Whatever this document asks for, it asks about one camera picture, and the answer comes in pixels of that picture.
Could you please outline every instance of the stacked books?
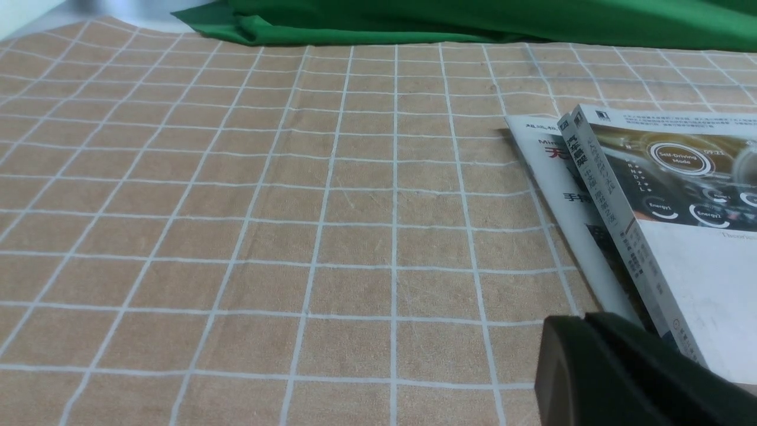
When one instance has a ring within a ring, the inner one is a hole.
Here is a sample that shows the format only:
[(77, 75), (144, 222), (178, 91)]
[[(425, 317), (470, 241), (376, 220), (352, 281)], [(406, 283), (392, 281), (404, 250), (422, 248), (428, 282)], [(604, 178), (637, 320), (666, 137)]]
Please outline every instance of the stacked books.
[(757, 116), (506, 120), (603, 309), (757, 384)]

